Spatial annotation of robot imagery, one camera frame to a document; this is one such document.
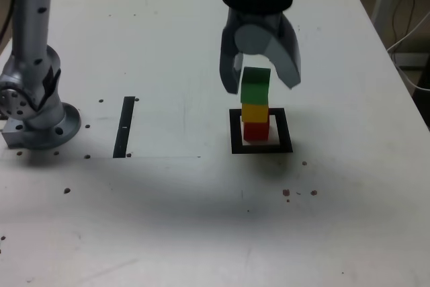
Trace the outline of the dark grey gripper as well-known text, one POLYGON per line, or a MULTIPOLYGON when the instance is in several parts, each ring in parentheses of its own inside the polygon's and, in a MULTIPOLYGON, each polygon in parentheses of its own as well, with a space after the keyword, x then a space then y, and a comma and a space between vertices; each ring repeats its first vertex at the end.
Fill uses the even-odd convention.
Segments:
POLYGON ((267 58, 289 89, 300 84, 298 39, 283 13, 257 15, 229 9, 222 31, 219 71, 221 82, 230 94, 239 91, 243 54, 267 58))

